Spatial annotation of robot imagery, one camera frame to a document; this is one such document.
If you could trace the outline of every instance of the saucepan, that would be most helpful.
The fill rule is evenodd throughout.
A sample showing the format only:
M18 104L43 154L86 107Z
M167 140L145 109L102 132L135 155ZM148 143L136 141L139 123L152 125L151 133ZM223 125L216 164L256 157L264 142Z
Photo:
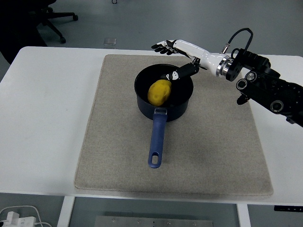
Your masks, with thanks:
M149 103L147 98L148 90L154 82L160 79L161 75L177 69L177 66L169 64L151 65L143 69L134 82L138 107L144 116L153 120L148 157L148 165L151 168L160 167L162 162L166 122L178 119L186 111L188 100L194 90L194 84L191 77L173 80L171 82L171 94L162 106L154 106Z

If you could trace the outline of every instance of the gray mat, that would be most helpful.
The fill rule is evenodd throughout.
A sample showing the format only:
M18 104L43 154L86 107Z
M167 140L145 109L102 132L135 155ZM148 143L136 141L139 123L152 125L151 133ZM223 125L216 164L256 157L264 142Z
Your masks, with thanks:
M87 125L75 186L79 189L210 195L271 195L249 104L235 82L206 70L192 76L186 112L167 123L162 164L148 166L152 120L138 109L134 80L145 67L182 66L186 57L107 55Z

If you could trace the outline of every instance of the blue pot handle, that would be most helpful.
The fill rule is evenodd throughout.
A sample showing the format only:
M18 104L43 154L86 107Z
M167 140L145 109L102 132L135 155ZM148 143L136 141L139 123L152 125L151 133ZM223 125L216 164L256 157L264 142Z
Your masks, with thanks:
M164 130L167 120L167 110L156 108L153 114L151 146L148 156L148 165L151 168L159 168L162 162L162 151L164 141ZM152 158L157 158L157 163L152 162Z

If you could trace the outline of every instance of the power plug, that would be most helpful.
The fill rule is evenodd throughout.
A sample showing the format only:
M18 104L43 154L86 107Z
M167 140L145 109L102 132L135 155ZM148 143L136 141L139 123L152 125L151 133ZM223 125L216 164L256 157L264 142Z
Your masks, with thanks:
M18 227L34 227L35 222L35 217L19 218Z
M34 227L36 222L35 217L19 218L19 214L13 211L8 213L7 219L3 227Z

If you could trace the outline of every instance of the small square object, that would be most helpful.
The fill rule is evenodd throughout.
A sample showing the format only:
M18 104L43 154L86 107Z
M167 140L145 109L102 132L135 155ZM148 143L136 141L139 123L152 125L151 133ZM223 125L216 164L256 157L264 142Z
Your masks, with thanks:
M105 38L104 45L115 45L116 40L117 40L116 38Z

